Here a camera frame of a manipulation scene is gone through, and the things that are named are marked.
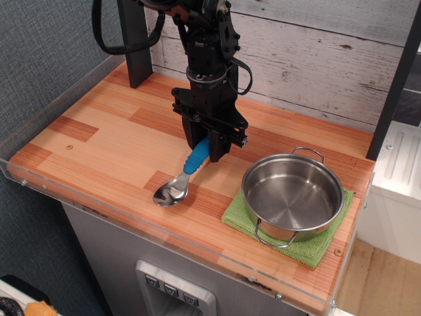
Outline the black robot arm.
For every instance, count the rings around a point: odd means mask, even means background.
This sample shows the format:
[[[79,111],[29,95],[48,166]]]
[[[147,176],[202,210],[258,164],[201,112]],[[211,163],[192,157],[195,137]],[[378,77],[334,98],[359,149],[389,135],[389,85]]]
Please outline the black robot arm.
[[[174,112],[182,118],[186,140],[194,148],[209,141],[210,161],[247,143],[248,122],[235,107],[239,69],[251,69],[234,57],[240,35],[234,30],[229,1],[142,1],[149,9],[171,16],[187,55],[188,89],[173,88]]]

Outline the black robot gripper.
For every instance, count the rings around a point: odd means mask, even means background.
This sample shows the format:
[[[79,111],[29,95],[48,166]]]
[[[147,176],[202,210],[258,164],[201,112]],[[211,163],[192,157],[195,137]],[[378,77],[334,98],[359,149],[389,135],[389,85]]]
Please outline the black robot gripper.
[[[190,88],[173,88],[174,111],[182,116],[182,126],[191,149],[205,137],[209,139],[211,163],[230,152],[231,144],[247,144],[248,122],[235,107],[238,92],[237,74],[228,74],[217,84],[190,82]]]

